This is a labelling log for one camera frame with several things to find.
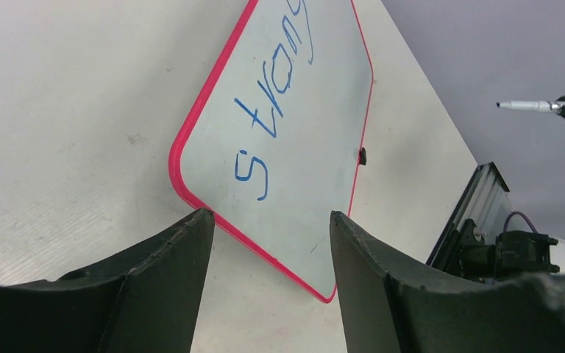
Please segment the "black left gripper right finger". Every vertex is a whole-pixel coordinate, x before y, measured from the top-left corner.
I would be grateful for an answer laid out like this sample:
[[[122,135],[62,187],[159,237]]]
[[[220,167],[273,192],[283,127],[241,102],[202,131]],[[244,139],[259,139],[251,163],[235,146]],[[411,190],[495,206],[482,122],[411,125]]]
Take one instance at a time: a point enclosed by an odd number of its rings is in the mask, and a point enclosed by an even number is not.
[[[349,352],[565,352],[565,276],[472,282],[420,263],[339,211],[330,243]]]

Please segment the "blue white whiteboard marker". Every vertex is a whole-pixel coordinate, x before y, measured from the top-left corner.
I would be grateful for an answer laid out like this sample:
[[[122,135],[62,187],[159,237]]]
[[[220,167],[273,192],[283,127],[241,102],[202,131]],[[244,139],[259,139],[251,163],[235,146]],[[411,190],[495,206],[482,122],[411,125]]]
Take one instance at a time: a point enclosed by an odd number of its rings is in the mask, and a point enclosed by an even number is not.
[[[559,114],[565,107],[565,101],[503,101],[497,102],[496,106],[507,110]]]

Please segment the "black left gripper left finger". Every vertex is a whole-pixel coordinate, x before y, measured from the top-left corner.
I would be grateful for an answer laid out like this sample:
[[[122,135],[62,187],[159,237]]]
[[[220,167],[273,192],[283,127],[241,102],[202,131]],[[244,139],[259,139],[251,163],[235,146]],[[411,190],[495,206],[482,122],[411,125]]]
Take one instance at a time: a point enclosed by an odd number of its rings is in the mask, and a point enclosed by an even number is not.
[[[0,286],[0,352],[189,352],[214,229],[199,209],[55,281]]]

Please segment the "pink framed whiteboard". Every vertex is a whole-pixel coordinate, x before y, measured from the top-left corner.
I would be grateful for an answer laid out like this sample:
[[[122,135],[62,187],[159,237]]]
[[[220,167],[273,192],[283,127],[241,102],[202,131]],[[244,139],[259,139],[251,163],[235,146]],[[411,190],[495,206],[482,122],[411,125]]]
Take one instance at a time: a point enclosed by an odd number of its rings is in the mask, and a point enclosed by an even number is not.
[[[352,1],[249,1],[169,153],[181,199],[324,303],[373,82]]]

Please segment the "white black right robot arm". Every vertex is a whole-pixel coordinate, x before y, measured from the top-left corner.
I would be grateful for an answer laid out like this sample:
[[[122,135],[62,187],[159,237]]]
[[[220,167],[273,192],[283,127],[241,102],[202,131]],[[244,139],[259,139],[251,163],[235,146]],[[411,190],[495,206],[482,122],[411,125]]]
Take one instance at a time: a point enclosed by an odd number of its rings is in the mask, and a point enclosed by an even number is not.
[[[495,164],[476,170],[434,267],[482,283],[525,273],[565,275],[565,240],[540,232],[512,209],[508,191]]]

